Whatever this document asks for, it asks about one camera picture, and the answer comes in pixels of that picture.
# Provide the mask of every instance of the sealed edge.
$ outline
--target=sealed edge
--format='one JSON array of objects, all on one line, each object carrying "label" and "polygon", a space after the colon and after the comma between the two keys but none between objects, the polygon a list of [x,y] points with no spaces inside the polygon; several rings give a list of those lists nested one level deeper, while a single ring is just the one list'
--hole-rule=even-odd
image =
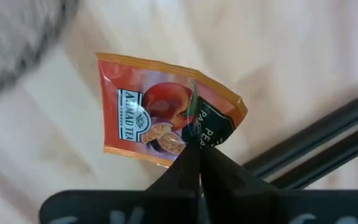
[{"label": "sealed edge", "polygon": [[166,167],[166,168],[170,167],[173,163],[173,161],[171,161],[169,159],[160,159],[155,156],[150,156],[150,155],[141,154],[138,152],[128,151],[125,149],[118,149],[116,147],[111,147],[111,146],[105,146],[104,152],[116,154],[116,155],[120,155],[120,156],[127,156],[127,157],[130,157],[133,159],[145,159],[148,161],[155,162],[157,165]]},{"label": "sealed edge", "polygon": [[174,75],[182,75],[182,76],[194,78],[195,80],[198,80],[204,83],[205,85],[208,85],[214,91],[218,92],[220,95],[225,97],[228,101],[230,101],[240,111],[240,114],[243,119],[247,115],[248,109],[245,106],[241,96],[235,94],[228,87],[213,80],[210,77],[207,77],[206,75],[204,75],[198,70],[192,68],[186,68],[178,65],[171,65],[165,62],[135,58],[126,55],[96,53],[96,56],[98,57],[99,60],[107,60],[110,62],[121,63],[124,65],[129,65],[137,68],[155,70],[159,72],[171,73]]}]

